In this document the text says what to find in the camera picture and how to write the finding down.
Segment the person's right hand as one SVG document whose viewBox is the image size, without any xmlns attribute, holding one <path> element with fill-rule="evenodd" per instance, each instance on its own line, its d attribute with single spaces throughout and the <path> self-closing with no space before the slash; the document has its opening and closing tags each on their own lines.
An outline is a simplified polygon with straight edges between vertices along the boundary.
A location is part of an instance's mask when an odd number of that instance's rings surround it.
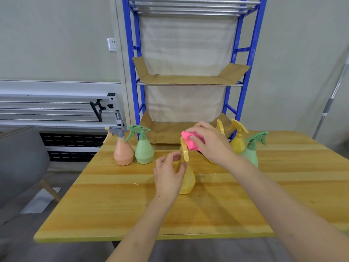
<svg viewBox="0 0 349 262">
<path fill-rule="evenodd" d="M 196 133 L 197 136 L 190 136 L 190 139 L 196 143 L 201 153 L 210 161 L 225 168 L 229 172 L 234 171 L 234 163 L 237 154 L 229 144 L 228 139 L 211 124 L 201 121 L 185 130 L 185 132 Z"/>
</svg>

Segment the person's left hand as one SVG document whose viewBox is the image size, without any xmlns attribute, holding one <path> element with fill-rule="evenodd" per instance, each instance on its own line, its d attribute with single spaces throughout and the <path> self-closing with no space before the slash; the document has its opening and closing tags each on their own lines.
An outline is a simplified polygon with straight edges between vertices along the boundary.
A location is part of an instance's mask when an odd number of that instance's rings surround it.
<svg viewBox="0 0 349 262">
<path fill-rule="evenodd" d="M 179 161 L 181 152 L 171 152 L 156 160 L 154 178 L 156 187 L 156 199 L 172 204 L 177 198 L 182 187 L 184 175 L 178 175 L 173 168 L 173 162 Z"/>
</svg>

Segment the pink cleaning cloth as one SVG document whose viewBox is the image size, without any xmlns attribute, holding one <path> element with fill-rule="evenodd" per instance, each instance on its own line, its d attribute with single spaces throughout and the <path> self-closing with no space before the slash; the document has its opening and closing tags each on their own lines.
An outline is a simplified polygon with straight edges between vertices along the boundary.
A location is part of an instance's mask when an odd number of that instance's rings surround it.
<svg viewBox="0 0 349 262">
<path fill-rule="evenodd" d="M 201 136 L 195 132 L 192 133 L 192 132 L 182 131 L 181 136 L 185 140 L 188 150 L 201 151 L 200 148 L 198 147 L 198 145 L 190 138 L 191 136 L 196 136 L 198 139 L 201 140 L 202 143 L 205 144 L 205 140 L 204 140 L 203 136 Z"/>
</svg>

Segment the pale yellow spray bottle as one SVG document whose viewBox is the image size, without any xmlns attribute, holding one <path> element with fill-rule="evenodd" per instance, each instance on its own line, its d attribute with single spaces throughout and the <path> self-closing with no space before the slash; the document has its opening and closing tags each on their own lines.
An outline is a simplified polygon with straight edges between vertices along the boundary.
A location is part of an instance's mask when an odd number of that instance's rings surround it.
<svg viewBox="0 0 349 262">
<path fill-rule="evenodd" d="M 179 170 L 179 168 L 181 167 L 181 165 L 183 163 L 187 163 L 187 168 L 186 168 L 186 172 L 184 174 L 184 178 L 182 181 L 182 187 L 179 191 L 179 194 L 189 194 L 194 185 L 195 185 L 195 174 L 193 172 L 193 169 L 191 168 L 191 166 L 189 165 L 189 153 L 188 153 L 188 146 L 186 144 L 186 141 L 184 140 L 184 138 L 181 136 L 180 138 L 180 150 L 181 152 L 181 157 L 179 160 L 179 163 L 177 165 L 177 171 Z"/>
</svg>

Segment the person's left forearm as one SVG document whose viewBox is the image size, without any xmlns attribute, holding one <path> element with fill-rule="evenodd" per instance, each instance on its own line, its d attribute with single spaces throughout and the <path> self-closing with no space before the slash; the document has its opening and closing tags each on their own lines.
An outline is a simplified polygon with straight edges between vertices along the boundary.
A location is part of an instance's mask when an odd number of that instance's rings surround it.
<svg viewBox="0 0 349 262">
<path fill-rule="evenodd" d="M 106 262 L 148 262 L 159 230 L 178 193 L 156 194 Z"/>
</svg>

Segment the person's right forearm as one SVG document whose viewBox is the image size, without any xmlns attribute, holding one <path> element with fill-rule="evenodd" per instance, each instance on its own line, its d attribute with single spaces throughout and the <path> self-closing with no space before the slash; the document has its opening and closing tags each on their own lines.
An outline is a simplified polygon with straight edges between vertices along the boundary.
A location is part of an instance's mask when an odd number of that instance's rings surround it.
<svg viewBox="0 0 349 262">
<path fill-rule="evenodd" d="M 290 196 L 248 160 L 228 153 L 217 164 L 243 187 L 297 262 L 349 262 L 349 237 Z"/>
</svg>

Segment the brown cardboard sheet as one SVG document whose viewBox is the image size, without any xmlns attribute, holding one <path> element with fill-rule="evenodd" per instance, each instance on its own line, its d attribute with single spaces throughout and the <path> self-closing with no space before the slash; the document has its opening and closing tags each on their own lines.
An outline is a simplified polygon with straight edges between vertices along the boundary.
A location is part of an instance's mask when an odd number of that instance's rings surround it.
<svg viewBox="0 0 349 262">
<path fill-rule="evenodd" d="M 214 121 L 210 122 L 213 127 L 217 127 L 217 120 L 220 120 L 225 136 L 229 137 L 233 133 L 232 121 L 221 113 Z M 196 122 L 155 122 L 148 111 L 142 116 L 140 125 L 151 129 L 145 135 L 151 144 L 180 144 L 181 132 L 193 127 Z"/>
<path fill-rule="evenodd" d="M 251 68 L 249 65 L 229 63 L 217 76 L 150 74 L 143 57 L 132 58 L 140 82 L 147 85 L 233 86 Z"/>
</svg>

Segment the green spray bottle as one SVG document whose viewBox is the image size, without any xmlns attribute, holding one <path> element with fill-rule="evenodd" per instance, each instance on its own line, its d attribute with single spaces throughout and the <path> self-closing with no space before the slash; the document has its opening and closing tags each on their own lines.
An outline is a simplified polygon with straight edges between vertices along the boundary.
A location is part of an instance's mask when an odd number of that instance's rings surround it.
<svg viewBox="0 0 349 262">
<path fill-rule="evenodd" d="M 135 133 L 138 134 L 138 143 L 134 152 L 137 162 L 139 164 L 150 163 L 154 158 L 154 149 L 146 137 L 146 132 L 151 131 L 151 129 L 140 125 L 130 125 L 127 128 L 129 130 L 129 136 L 125 140 L 126 142 L 128 142 Z"/>
<path fill-rule="evenodd" d="M 268 131 L 258 132 L 255 135 L 247 138 L 246 148 L 241 152 L 241 155 L 245 156 L 255 167 L 259 167 L 258 157 L 256 153 L 256 145 L 258 142 L 267 147 L 266 136 L 269 134 Z"/>
</svg>

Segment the orange spray bottle grey trigger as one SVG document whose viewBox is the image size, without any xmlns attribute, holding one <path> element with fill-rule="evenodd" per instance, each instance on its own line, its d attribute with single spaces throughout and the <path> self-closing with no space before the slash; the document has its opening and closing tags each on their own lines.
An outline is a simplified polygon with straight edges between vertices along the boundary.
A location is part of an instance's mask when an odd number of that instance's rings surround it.
<svg viewBox="0 0 349 262">
<path fill-rule="evenodd" d="M 134 150 L 132 146 L 126 141 L 125 132 L 129 132 L 130 129 L 123 129 L 121 127 L 105 127 L 107 136 L 104 139 L 105 143 L 110 137 L 117 136 L 116 148 L 114 151 L 114 159 L 120 166 L 126 166 L 134 160 Z"/>
</svg>

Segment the blue metal shelf rack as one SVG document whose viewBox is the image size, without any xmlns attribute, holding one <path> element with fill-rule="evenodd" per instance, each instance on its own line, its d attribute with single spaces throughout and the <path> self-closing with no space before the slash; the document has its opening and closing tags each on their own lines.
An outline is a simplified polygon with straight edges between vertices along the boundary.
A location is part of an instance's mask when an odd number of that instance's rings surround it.
<svg viewBox="0 0 349 262">
<path fill-rule="evenodd" d="M 145 87 L 166 86 L 147 85 L 140 82 L 137 70 L 135 69 L 132 58 L 142 57 L 141 16 L 224 16 L 237 19 L 229 63 L 248 65 L 251 68 L 237 84 L 216 87 L 226 88 L 221 113 L 224 113 L 230 120 L 232 117 L 240 121 L 266 6 L 267 0 L 122 0 L 135 123 L 140 125 L 142 116 L 147 111 Z"/>
</svg>

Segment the beige fabric backing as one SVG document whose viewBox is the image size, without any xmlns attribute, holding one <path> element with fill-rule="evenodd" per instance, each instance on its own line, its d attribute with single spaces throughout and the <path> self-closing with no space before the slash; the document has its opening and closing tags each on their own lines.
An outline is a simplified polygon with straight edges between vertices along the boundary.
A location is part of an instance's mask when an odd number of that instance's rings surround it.
<svg viewBox="0 0 349 262">
<path fill-rule="evenodd" d="M 233 17 L 140 17 L 142 56 L 153 75 L 215 76 L 230 62 Z M 146 86 L 146 109 L 155 122 L 213 121 L 225 87 Z"/>
</svg>

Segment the black vent panel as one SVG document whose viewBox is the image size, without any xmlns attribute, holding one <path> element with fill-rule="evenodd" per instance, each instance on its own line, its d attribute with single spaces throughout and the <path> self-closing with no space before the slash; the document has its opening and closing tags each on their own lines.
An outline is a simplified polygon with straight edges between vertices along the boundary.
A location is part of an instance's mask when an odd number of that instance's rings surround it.
<svg viewBox="0 0 349 262">
<path fill-rule="evenodd" d="M 51 162 L 90 162 L 106 133 L 41 132 Z"/>
</svg>

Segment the grey metal pole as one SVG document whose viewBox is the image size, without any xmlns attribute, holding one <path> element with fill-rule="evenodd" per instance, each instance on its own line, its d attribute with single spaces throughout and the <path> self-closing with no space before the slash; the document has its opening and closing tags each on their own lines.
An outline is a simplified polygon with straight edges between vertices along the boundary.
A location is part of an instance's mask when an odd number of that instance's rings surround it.
<svg viewBox="0 0 349 262">
<path fill-rule="evenodd" d="M 333 88 L 333 90 L 332 90 L 332 92 L 331 92 L 331 95 L 330 95 L 330 97 L 328 98 L 328 100 L 327 100 L 327 102 L 326 102 L 326 105 L 325 105 L 325 107 L 324 107 L 324 109 L 323 109 L 323 111 L 322 111 L 322 116 L 321 116 L 321 118 L 320 118 L 320 120 L 319 120 L 319 122 L 318 122 L 318 124 L 317 124 L 317 127 L 316 127 L 316 129 L 315 129 L 315 132 L 314 132 L 313 135 L 312 135 L 312 139 L 313 139 L 313 140 L 316 140 L 316 138 L 317 138 L 317 135 L 318 135 L 318 133 L 319 133 L 319 131 L 320 131 L 320 128 L 321 128 L 321 126 L 322 126 L 324 120 L 325 120 L 325 117 L 328 115 L 329 110 L 330 110 L 330 108 L 331 108 L 331 106 L 332 106 L 332 104 L 333 104 L 333 102 L 334 102 L 335 95 L 336 95 L 336 93 L 338 92 L 338 89 L 339 89 L 339 87 L 340 87 L 340 84 L 341 84 L 341 82 L 342 82 L 342 79 L 343 79 L 343 77 L 345 76 L 345 74 L 346 74 L 346 72 L 347 72 L 348 69 L 349 69 L 349 52 L 347 53 L 346 60 L 345 60 L 344 65 L 343 65 L 343 67 L 342 67 L 342 69 L 341 69 L 340 75 L 338 76 L 338 78 L 337 78 L 337 80 L 336 80 L 336 84 L 335 84 L 335 86 L 334 86 L 334 88 Z"/>
</svg>

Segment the grey chair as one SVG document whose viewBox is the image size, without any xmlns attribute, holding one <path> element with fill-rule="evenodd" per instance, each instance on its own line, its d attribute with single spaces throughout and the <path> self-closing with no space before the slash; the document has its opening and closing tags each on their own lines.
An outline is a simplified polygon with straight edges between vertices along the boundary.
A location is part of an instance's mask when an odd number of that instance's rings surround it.
<svg viewBox="0 0 349 262">
<path fill-rule="evenodd" d="M 35 127 L 0 133 L 0 223 L 16 216 L 40 189 L 61 201 L 45 180 L 49 164 L 47 148 Z"/>
</svg>

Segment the grey aluminium rail frame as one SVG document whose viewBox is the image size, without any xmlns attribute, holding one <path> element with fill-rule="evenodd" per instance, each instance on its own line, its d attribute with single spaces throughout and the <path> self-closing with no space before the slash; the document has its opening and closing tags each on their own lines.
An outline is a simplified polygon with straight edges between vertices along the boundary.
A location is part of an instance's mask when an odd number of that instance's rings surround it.
<svg viewBox="0 0 349 262">
<path fill-rule="evenodd" d="M 89 102 L 102 98 L 100 123 Z M 104 132 L 130 124 L 124 86 L 118 82 L 0 80 L 0 131 L 35 126 L 40 131 Z"/>
</svg>

